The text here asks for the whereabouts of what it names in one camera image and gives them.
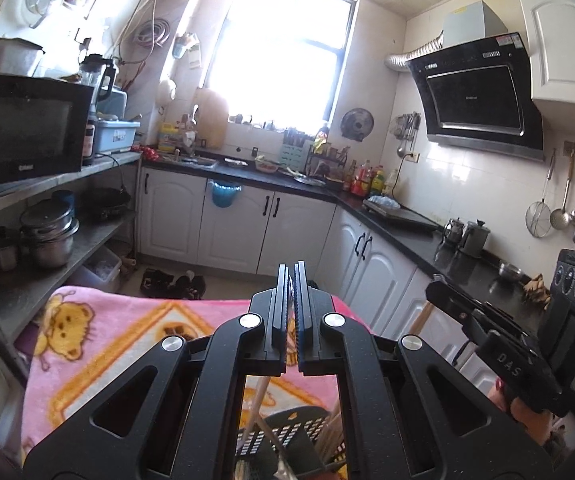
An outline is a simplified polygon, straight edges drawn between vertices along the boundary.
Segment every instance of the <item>blanket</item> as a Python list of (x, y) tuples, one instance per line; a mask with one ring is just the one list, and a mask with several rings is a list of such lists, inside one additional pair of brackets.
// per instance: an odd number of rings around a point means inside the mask
[[(333, 297), (336, 310), (356, 319)], [(132, 298), (64, 286), (45, 307), (27, 382), (22, 418), (23, 458), (94, 395), (168, 335), (187, 340), (210, 335), (248, 311), (250, 300), (181, 301)], [(295, 324), (289, 321), (287, 371), (272, 378), (260, 414), (299, 406), (331, 411), (336, 379), (303, 377), (296, 366)], [(257, 377), (248, 377), (240, 426), (248, 420)]]

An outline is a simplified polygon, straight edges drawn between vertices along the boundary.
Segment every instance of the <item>cartoon bear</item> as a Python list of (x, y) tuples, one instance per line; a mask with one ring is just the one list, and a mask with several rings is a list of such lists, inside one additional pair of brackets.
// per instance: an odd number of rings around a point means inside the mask
[(43, 371), (49, 370), (49, 364), (43, 357), (48, 349), (68, 361), (77, 361), (83, 354), (83, 342), (90, 333), (94, 311), (86, 303), (65, 301), (71, 294), (74, 292), (55, 294), (45, 306), (45, 316), (34, 349)]

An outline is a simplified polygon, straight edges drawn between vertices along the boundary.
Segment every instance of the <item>metal shelf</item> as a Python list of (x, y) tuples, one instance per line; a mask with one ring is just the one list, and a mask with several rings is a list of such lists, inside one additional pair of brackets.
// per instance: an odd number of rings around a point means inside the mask
[(51, 294), (61, 286), (101, 245), (126, 222), (134, 218), (129, 211), (120, 219), (105, 222), (81, 221), (74, 235), (74, 253), (60, 269), (37, 268), (26, 256), (11, 272), (0, 272), (0, 327), (14, 341)]
[[(135, 162), (140, 158), (140, 153), (126, 152), (117, 153), (113, 157), (118, 161), (119, 165), (129, 164)], [(19, 182), (17, 186), (11, 187), (0, 194), (0, 211), (14, 205), (18, 202), (26, 200), (27, 198), (47, 191), (62, 184), (67, 184), (74, 180), (85, 178), (101, 171), (106, 171), (115, 166), (114, 161), (109, 156), (98, 158), (89, 166), (84, 166), (82, 170), (75, 173), (63, 173), (60, 175), (48, 176), (45, 178), (33, 178), (31, 180), (24, 180)]]

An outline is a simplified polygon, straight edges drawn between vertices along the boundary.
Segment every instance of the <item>plate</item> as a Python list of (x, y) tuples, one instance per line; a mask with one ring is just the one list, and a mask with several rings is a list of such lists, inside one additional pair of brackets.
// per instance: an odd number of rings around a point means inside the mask
[(301, 184), (307, 184), (308, 186), (315, 187), (325, 187), (325, 183), (317, 178), (311, 178), (309, 176), (295, 176), (294, 180), (300, 182)]

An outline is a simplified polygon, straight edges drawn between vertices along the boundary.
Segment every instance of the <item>white cabinet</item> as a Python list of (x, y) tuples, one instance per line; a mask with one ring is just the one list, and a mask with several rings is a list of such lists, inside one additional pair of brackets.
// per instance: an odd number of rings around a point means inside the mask
[(360, 220), (344, 209), (336, 208), (323, 255), (314, 274), (314, 281), (321, 290), (344, 298), (368, 233)]
[(196, 263), (206, 179), (144, 168), (139, 203), (140, 251)]
[(421, 314), (427, 301), (425, 289), (429, 282), (431, 278), (420, 269), (416, 269), (397, 308), (385, 311), (379, 316), (374, 332), (395, 341), (410, 333), (412, 323)]
[(491, 368), (481, 361), (481, 358), (476, 354), (472, 354), (461, 367), (461, 373), (485, 395), (494, 386), (497, 378)]
[(212, 202), (208, 186), (198, 243), (198, 263), (255, 273), (273, 196), (273, 191), (243, 186), (232, 205), (221, 208)]
[(275, 193), (265, 233), (258, 274), (275, 276), (280, 264), (302, 260), (315, 276), (336, 206), (287, 193)]
[(532, 98), (554, 129), (575, 134), (575, 0), (521, 0)]
[(419, 335), (448, 362), (452, 362), (456, 352), (467, 341), (461, 330), (461, 324), (436, 307), (427, 318)]
[(379, 316), (396, 309), (416, 266), (374, 233), (367, 235), (359, 251), (359, 266), (345, 303), (374, 328)]

